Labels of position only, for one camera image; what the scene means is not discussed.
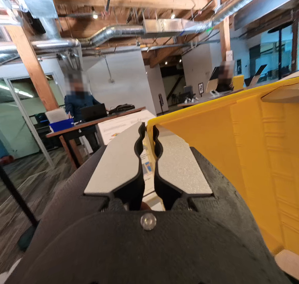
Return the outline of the blue plastic bin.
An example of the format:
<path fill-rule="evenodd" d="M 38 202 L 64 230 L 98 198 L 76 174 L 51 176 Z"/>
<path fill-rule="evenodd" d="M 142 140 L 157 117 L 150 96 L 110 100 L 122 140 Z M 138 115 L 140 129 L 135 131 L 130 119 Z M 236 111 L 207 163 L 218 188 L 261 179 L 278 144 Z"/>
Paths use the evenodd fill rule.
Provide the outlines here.
<path fill-rule="evenodd" d="M 72 128 L 74 126 L 74 119 L 69 118 L 66 120 L 50 123 L 49 126 L 52 129 L 52 132 L 59 132 L 62 130 Z"/>

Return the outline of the wall electrical box with conduit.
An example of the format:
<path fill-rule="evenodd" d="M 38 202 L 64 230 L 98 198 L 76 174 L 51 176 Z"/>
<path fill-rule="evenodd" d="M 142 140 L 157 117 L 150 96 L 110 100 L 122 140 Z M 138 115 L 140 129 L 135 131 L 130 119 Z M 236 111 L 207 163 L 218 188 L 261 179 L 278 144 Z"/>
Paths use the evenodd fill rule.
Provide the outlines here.
<path fill-rule="evenodd" d="M 108 81 L 109 81 L 110 83 L 114 83 L 114 79 L 113 79 L 113 77 L 112 77 L 112 75 L 111 75 L 111 71 L 110 71 L 110 67 L 109 67 L 108 62 L 107 62 L 107 57 L 106 57 L 106 55 L 104 55 L 104 59 L 105 59 L 105 63 L 106 63 L 107 70 L 108 70 L 108 74 L 109 74 Z"/>

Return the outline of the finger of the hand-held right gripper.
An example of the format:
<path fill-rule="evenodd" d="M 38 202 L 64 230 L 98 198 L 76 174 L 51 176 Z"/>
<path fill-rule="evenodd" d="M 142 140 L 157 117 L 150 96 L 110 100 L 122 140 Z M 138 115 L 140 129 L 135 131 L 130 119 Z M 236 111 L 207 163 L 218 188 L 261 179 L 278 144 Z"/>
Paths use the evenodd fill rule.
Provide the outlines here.
<path fill-rule="evenodd" d="M 275 89 L 261 98 L 268 103 L 299 103 L 299 86 L 288 85 Z"/>

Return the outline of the black bag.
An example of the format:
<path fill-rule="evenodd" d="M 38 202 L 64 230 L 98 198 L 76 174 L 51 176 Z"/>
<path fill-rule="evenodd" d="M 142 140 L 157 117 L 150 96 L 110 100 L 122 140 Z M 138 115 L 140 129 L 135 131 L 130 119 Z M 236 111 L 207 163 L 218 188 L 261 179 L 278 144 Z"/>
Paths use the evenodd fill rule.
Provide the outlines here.
<path fill-rule="evenodd" d="M 135 109 L 134 105 L 126 103 L 126 104 L 123 104 L 123 105 L 118 105 L 113 109 L 110 109 L 109 110 L 109 115 L 119 114 L 119 113 L 126 112 L 126 111 L 133 110 L 133 109 Z"/>

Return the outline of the wooden pillar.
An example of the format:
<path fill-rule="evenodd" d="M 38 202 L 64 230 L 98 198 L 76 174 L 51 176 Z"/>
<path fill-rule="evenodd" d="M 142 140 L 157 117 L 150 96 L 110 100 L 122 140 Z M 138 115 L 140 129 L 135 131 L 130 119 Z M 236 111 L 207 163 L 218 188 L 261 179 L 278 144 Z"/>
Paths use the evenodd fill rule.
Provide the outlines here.
<path fill-rule="evenodd" d="M 13 25 L 8 25 L 5 28 L 17 48 L 20 58 L 46 111 L 58 109 L 58 102 L 51 90 L 34 48 L 32 47 L 28 36 L 24 32 L 24 29 Z"/>

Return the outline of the black laptop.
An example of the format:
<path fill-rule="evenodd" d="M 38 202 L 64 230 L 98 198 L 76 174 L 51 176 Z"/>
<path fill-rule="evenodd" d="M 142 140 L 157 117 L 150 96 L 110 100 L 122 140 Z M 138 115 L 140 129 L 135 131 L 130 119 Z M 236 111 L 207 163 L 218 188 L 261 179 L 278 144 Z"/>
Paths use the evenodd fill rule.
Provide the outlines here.
<path fill-rule="evenodd" d="M 80 111 L 82 116 L 81 120 L 84 122 L 90 122 L 108 116 L 104 103 L 84 107 L 81 108 Z"/>

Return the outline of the white foam block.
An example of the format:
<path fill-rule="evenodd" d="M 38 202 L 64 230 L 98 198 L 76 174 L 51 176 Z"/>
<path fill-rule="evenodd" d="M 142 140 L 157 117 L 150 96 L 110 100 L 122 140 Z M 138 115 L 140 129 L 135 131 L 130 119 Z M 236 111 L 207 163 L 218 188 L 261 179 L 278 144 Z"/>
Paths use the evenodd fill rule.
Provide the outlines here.
<path fill-rule="evenodd" d="M 50 124 L 69 119 L 64 108 L 58 108 L 55 110 L 47 111 L 45 112 L 45 115 Z"/>

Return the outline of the printed instruction sheet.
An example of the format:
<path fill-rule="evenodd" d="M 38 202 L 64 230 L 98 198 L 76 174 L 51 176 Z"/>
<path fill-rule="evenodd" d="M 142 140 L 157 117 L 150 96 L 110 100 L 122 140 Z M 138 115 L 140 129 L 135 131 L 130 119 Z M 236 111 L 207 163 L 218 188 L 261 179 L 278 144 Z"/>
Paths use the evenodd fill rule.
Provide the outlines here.
<path fill-rule="evenodd" d="M 147 126 L 148 121 L 153 118 L 156 118 L 156 115 L 152 114 L 149 110 L 144 109 L 136 113 L 131 113 L 99 123 L 98 128 L 104 145 L 110 143 L 110 141 L 112 141 L 118 134 L 125 131 L 137 122 L 144 122 L 145 126 Z M 145 134 L 145 138 L 143 140 L 141 163 L 145 182 L 143 202 L 148 204 L 154 211 L 164 211 L 165 208 L 154 189 L 155 157 L 152 154 L 147 133 Z"/>

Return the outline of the grey top desk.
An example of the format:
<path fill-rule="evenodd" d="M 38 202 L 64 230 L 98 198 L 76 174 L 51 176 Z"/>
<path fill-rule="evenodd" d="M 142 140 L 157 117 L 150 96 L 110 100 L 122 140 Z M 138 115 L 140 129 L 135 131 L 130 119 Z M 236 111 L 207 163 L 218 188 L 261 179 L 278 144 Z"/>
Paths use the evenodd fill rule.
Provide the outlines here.
<path fill-rule="evenodd" d="M 243 90 L 245 90 L 244 87 L 241 88 L 241 89 L 233 90 L 233 91 L 215 92 L 215 93 L 210 92 L 209 95 L 201 97 L 197 101 L 187 102 L 187 103 L 180 103 L 177 106 L 179 108 L 183 109 L 183 108 L 186 108 L 186 107 L 198 105 L 198 104 L 205 103 L 205 102 L 212 101 L 212 100 L 216 100 L 216 99 L 219 99 L 219 98 L 222 98 L 222 97 L 225 97 L 225 96 L 229 96 L 229 95 L 235 94 L 235 93 L 243 91 Z"/>

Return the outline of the silver ventilation duct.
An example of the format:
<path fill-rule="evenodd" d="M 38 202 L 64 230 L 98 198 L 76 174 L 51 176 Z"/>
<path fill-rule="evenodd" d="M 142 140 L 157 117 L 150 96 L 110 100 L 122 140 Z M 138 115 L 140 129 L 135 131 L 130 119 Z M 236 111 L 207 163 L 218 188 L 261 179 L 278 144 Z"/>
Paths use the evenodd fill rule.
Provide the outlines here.
<path fill-rule="evenodd" d="M 31 42 L 34 50 L 54 53 L 81 47 L 77 39 L 60 37 L 56 25 L 58 14 L 53 0 L 1 0 L 1 65 L 19 57 L 17 47 L 12 42 L 6 27 L 23 27 L 25 25 L 23 14 L 26 13 L 38 19 L 45 30 L 45 39 L 34 39 Z"/>
<path fill-rule="evenodd" d="M 228 0 L 216 13 L 203 21 L 182 18 L 146 19 L 142 25 L 114 25 L 102 28 L 89 38 L 81 40 L 82 47 L 96 47 L 115 38 L 136 37 L 160 38 L 202 33 L 220 24 L 253 0 Z"/>

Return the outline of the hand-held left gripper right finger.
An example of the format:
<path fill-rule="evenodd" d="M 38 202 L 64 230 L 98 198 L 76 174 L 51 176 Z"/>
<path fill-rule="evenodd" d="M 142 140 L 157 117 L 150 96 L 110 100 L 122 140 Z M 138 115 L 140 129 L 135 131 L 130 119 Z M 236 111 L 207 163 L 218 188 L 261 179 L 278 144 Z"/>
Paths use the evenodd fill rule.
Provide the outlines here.
<path fill-rule="evenodd" d="M 165 127 L 153 126 L 154 188 L 165 210 L 183 198 L 211 197 L 212 189 L 189 144 Z"/>

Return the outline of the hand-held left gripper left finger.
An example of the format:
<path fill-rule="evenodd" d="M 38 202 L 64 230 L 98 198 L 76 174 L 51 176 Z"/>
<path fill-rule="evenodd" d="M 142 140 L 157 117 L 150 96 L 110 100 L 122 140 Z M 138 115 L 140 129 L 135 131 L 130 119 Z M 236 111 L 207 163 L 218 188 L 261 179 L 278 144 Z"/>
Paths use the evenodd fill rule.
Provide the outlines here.
<path fill-rule="evenodd" d="M 118 198 L 129 210 L 139 210 L 145 190 L 140 158 L 144 137 L 145 123 L 137 122 L 110 141 L 84 195 Z"/>

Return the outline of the yellow plastic box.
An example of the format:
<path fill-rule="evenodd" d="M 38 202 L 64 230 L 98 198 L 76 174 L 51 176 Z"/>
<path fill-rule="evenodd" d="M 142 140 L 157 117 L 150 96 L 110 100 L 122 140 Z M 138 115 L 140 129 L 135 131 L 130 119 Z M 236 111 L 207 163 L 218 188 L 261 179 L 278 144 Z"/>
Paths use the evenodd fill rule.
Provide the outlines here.
<path fill-rule="evenodd" d="M 195 147 L 235 186 L 276 253 L 298 255 L 298 103 L 264 102 L 298 88 L 298 77 L 243 90 L 148 121 Z"/>
<path fill-rule="evenodd" d="M 242 90 L 244 86 L 244 75 L 234 76 L 232 85 L 233 85 L 233 91 Z"/>

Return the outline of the wooden top desk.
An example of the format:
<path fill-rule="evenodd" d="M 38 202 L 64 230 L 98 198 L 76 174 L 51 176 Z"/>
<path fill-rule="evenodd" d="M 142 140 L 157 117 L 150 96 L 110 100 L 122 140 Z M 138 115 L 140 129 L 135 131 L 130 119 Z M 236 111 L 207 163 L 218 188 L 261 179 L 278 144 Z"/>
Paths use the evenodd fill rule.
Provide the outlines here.
<path fill-rule="evenodd" d="M 84 136 L 85 134 L 91 133 L 90 130 L 85 130 L 87 127 L 96 126 L 97 124 L 108 121 L 111 119 L 115 119 L 118 117 L 123 117 L 129 114 L 137 113 L 142 110 L 145 110 L 146 107 L 140 107 L 137 109 L 128 110 L 122 113 L 109 115 L 107 117 L 103 117 L 100 119 L 96 119 L 93 121 L 85 122 L 85 123 L 79 123 L 71 128 L 60 130 L 58 132 L 51 132 L 46 135 L 47 138 L 52 138 L 58 136 L 59 140 L 62 143 L 62 146 L 67 154 L 67 157 L 69 158 L 72 166 L 74 169 L 78 169 L 83 163 L 83 158 L 77 148 L 77 145 L 74 141 L 75 138 L 79 138 L 81 136 Z"/>

